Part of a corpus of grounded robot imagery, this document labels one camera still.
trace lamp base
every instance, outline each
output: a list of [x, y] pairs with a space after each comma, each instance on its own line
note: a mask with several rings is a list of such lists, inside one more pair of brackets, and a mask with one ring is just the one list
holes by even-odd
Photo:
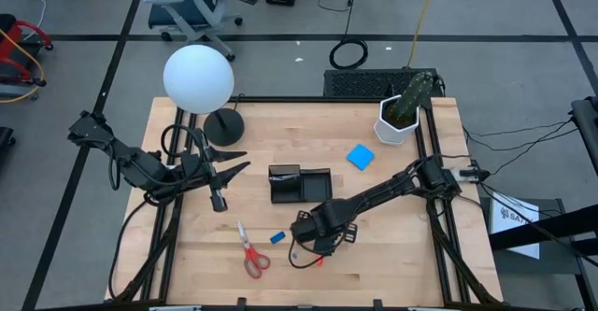
[[[221, 125], [216, 113], [220, 115], [224, 127]], [[236, 143], [245, 132], [243, 118], [236, 111], [223, 108], [209, 114], [204, 122], [204, 134], [210, 143], [219, 147], [226, 147]]]

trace small blue object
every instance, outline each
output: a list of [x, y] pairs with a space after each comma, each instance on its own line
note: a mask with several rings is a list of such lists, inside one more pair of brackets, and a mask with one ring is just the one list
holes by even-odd
[[280, 232], [277, 233], [276, 235], [270, 237], [270, 242], [272, 242], [273, 245], [277, 244], [278, 241], [282, 240], [286, 235], [284, 234], [284, 232]]
[[347, 159], [363, 171], [374, 160], [374, 156], [374, 152], [370, 151], [369, 148], [366, 148], [363, 144], [358, 144], [349, 153]]

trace wooden table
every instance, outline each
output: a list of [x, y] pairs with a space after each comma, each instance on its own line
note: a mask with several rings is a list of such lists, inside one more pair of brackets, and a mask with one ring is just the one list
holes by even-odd
[[[440, 146], [446, 155], [467, 154], [455, 99], [433, 99]], [[360, 215], [355, 223], [355, 244], [343, 244], [323, 266], [297, 270], [288, 263], [289, 226], [298, 210], [314, 204], [272, 205], [267, 180], [268, 165], [295, 163], [302, 168], [329, 167], [333, 194], [347, 198], [386, 180], [418, 158], [415, 137], [400, 147], [379, 143], [373, 127], [378, 104], [241, 103], [245, 119], [241, 140], [222, 150], [245, 150], [247, 156], [227, 163], [224, 169], [251, 161], [223, 194], [229, 210], [212, 211], [209, 191], [185, 194], [178, 234], [169, 304], [236, 304], [246, 297], [251, 305], [442, 305], [433, 238], [424, 200], [407, 196], [392, 200]], [[149, 115], [143, 149], [160, 149], [160, 134], [174, 121], [176, 108], [168, 98], [156, 98]], [[201, 126], [205, 116], [201, 116]], [[429, 143], [426, 121], [420, 121]], [[376, 158], [360, 171], [346, 159], [356, 144], [369, 147]], [[463, 159], [446, 159], [447, 167], [467, 166]], [[463, 196], [478, 200], [474, 185], [462, 185]], [[127, 214], [142, 200], [133, 189]], [[465, 262], [496, 298], [502, 299], [481, 210], [455, 199], [453, 209]], [[146, 259], [155, 220], [155, 208], [146, 206], [131, 220], [124, 233], [115, 272], [116, 291], [121, 291]], [[270, 257], [272, 265], [262, 278], [250, 278], [243, 267], [244, 251], [236, 222], [243, 222], [251, 243]], [[280, 231], [287, 237], [276, 245], [269, 238]], [[296, 262], [315, 255], [294, 251]], [[459, 300], [454, 266], [448, 260], [453, 300]], [[152, 296], [157, 296], [162, 264], [157, 265]]]

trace white globe lamp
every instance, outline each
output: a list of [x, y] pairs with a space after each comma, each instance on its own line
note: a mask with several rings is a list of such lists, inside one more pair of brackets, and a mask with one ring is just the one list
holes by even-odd
[[214, 145], [228, 146], [245, 131], [241, 115], [221, 108], [233, 93], [233, 68], [217, 50], [190, 45], [177, 50], [164, 67], [164, 88], [173, 102], [193, 114], [206, 114], [204, 133]]

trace white paper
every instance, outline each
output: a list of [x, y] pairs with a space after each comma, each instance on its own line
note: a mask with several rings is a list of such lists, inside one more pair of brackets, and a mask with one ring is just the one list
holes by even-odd
[[[527, 223], [524, 219], [515, 214], [513, 211], [521, 213], [522, 216], [531, 221], [539, 220], [540, 214], [538, 213], [538, 206], [528, 204], [526, 202], [523, 202], [510, 196], [506, 196], [499, 192], [494, 192], [492, 195], [494, 195], [494, 197], [496, 197], [498, 200], [507, 205], [503, 205], [497, 202], [496, 200], [492, 200], [490, 233], [502, 232], [505, 230], [522, 226]], [[513, 247], [509, 248], [508, 250], [540, 260], [539, 244]]]

